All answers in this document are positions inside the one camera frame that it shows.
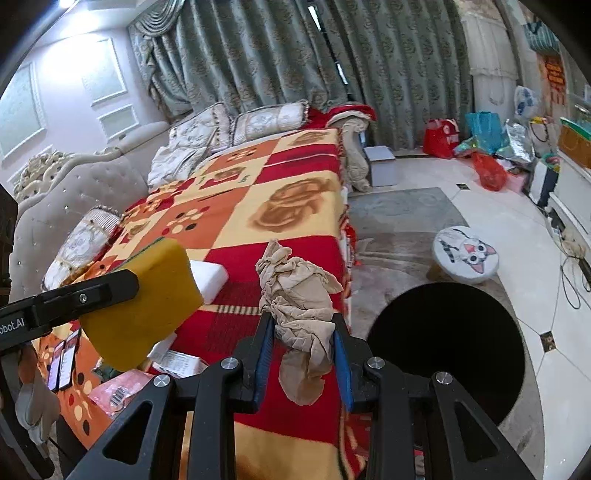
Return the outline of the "yellow green sponge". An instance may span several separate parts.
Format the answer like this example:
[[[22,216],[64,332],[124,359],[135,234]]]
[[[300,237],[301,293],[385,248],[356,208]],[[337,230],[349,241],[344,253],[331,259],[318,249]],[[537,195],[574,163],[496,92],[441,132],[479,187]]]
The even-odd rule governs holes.
[[[79,317],[82,330],[107,365],[131,370],[204,305],[188,255],[171,238],[159,238],[127,259],[105,280],[119,282],[115,295],[133,286],[135,295]]]

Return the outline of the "beige stocking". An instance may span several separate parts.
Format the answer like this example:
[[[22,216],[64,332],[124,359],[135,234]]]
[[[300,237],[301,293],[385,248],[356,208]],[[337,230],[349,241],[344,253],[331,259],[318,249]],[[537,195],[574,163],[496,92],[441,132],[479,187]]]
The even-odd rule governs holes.
[[[341,293],[342,285],[276,240],[267,243],[256,273],[262,290],[259,308],[273,316],[276,339],[287,348],[280,361],[280,387],[298,406],[314,404],[332,370],[331,296]]]

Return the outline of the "black round trash bin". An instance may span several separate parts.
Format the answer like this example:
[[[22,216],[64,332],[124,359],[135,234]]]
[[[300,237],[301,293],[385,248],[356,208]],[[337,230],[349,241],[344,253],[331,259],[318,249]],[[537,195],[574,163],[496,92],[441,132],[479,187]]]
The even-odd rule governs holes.
[[[377,317],[367,342],[405,373],[450,373],[497,425],[521,392],[525,351],[518,326],[474,286],[436,282],[402,293]]]

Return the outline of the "white blue medicine box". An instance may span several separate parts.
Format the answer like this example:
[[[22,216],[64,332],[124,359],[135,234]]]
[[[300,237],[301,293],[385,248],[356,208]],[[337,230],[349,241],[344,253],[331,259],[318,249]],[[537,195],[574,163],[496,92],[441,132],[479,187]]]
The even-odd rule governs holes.
[[[172,332],[165,339],[155,343],[147,355],[151,367],[159,373],[183,379],[201,374],[208,364],[200,357],[172,349],[177,335]]]

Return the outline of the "smartphone with lit screen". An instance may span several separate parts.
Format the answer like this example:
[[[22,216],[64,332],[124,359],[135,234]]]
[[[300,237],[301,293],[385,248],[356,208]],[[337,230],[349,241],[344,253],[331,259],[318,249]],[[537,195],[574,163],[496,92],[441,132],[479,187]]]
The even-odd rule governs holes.
[[[47,386],[50,391],[56,393],[72,385],[72,372],[80,336],[81,330],[75,330],[55,347],[48,367]]]

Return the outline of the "pink plastic package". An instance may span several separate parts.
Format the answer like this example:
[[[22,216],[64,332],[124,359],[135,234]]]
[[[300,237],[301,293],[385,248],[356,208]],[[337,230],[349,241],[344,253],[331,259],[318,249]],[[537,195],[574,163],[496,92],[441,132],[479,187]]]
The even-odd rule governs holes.
[[[152,378],[150,373],[132,369],[93,388],[88,397],[109,418],[114,419]]]

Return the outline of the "white foam block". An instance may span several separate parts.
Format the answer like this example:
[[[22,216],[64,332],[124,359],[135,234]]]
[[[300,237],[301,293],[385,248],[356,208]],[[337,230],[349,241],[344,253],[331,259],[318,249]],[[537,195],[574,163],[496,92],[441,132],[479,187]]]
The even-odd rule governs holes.
[[[204,304],[212,304],[218,293],[228,282],[228,271],[221,265],[205,261],[190,260],[190,271]]]

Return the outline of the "round lace cushion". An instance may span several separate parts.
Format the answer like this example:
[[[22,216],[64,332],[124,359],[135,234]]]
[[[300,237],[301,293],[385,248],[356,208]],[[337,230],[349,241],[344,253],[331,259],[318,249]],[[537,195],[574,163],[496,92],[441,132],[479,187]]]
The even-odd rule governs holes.
[[[68,285],[82,275],[107,245],[120,221],[121,217],[112,209],[90,209],[59,248],[41,281],[42,290]]]

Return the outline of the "grey tufted headboard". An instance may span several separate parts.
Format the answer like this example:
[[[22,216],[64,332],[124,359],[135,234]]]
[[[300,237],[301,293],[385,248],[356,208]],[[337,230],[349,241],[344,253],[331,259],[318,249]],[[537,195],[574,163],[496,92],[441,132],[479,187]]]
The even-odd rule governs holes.
[[[58,249],[95,206],[119,213],[147,195],[147,175],[159,147],[168,143],[169,124],[153,122],[123,135],[92,154],[72,154],[48,191],[19,204],[9,257],[10,299],[38,293]]]

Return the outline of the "red orange patterned blanket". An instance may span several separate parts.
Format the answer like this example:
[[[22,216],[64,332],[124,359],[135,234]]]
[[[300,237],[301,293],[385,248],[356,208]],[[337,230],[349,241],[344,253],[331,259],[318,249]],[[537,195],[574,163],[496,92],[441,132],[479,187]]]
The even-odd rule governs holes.
[[[130,206],[120,234],[87,270],[107,273],[159,237],[192,260],[223,266],[228,281],[177,331],[173,349],[215,363],[259,323],[256,261],[277,240],[294,255],[349,281],[339,245],[346,222],[342,141],[335,128],[300,130],[225,150],[185,181]],[[235,417],[236,473],[242,479],[353,479],[365,462],[346,423],[335,375],[322,396],[298,406],[270,369],[263,405]]]

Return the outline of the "cat face round stool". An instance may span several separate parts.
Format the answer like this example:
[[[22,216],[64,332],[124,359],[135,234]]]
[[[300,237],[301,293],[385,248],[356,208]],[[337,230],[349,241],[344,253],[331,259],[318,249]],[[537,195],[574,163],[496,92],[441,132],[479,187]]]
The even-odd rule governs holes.
[[[457,282],[477,285],[497,274],[500,255],[467,226],[440,230],[432,243],[434,267]]]

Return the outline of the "grey floor rug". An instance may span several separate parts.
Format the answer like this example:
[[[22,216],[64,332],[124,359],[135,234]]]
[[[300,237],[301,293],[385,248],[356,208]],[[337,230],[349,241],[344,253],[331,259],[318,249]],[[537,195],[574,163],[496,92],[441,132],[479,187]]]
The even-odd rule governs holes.
[[[358,194],[349,198],[356,231],[353,306],[384,306],[428,282],[435,235],[467,221],[440,188]]]

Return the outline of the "cream embroidered pillow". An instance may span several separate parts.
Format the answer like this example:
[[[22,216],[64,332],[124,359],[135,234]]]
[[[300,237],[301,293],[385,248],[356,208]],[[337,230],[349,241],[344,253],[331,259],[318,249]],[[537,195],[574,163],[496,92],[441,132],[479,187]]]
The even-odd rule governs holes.
[[[308,122],[308,100],[258,107],[243,112],[232,122],[231,145],[263,138],[277,133],[301,129]]]
[[[230,146],[231,118],[222,102],[183,119],[169,131],[170,147],[200,148],[207,146],[213,152]]]

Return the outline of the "red plastic bag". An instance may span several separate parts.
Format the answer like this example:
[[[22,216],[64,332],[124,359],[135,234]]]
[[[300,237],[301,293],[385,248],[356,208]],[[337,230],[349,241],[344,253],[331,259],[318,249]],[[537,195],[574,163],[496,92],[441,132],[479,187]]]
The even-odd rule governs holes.
[[[505,187],[507,172],[494,157],[475,152],[472,154],[472,160],[483,188],[490,191],[501,191]]]

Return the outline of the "red folded quilt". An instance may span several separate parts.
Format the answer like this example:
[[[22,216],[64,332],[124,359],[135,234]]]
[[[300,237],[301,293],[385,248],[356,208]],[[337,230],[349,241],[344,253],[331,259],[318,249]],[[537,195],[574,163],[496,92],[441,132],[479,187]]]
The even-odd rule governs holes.
[[[349,117],[360,118],[368,122],[377,120],[375,110],[366,104],[348,103],[332,107],[325,112],[311,107],[308,109],[308,120],[301,126],[301,129],[331,128],[332,125]]]

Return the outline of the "white tv cabinet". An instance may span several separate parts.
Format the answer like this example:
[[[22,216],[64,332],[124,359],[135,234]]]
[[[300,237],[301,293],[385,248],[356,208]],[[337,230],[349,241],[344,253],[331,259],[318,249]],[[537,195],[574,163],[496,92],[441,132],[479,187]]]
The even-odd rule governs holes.
[[[561,150],[557,184],[550,193],[549,206],[563,223],[590,243],[590,170],[581,167]]]

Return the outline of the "red gift bag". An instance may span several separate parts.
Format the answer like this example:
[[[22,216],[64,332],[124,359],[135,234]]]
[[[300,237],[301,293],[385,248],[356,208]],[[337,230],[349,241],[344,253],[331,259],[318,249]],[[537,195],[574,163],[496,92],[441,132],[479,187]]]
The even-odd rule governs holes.
[[[460,130],[455,119],[432,119],[426,124],[423,152],[432,157],[452,159],[460,144]]]

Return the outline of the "silver foil bag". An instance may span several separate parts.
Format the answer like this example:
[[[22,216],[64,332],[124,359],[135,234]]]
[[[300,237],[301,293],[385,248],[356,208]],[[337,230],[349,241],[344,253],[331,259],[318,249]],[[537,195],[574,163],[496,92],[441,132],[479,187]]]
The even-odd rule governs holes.
[[[535,150],[528,129],[518,122],[506,120],[502,146],[495,155],[518,165],[530,165],[535,159]]]

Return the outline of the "blue gift bag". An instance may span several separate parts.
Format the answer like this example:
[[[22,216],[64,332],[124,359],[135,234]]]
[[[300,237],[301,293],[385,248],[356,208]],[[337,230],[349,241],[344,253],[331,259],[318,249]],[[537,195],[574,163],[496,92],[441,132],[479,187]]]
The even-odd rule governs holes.
[[[503,128],[496,112],[479,111],[466,114],[470,132],[485,151],[492,155],[503,147]]]

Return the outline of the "green patterned curtain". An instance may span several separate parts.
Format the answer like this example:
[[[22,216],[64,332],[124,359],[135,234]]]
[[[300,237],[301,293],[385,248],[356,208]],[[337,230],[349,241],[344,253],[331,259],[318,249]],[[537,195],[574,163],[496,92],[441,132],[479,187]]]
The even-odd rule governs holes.
[[[422,144],[464,123],[472,80],[452,1],[160,1],[128,26],[145,88],[168,117],[221,102],[231,115],[307,100],[372,107],[370,138]]]

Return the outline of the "white standing air conditioner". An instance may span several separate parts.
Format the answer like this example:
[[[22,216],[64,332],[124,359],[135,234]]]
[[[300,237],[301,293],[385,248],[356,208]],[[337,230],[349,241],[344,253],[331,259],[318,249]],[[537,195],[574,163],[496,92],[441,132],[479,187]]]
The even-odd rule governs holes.
[[[465,33],[476,111],[512,118],[518,67],[509,33],[494,1],[457,1]]]

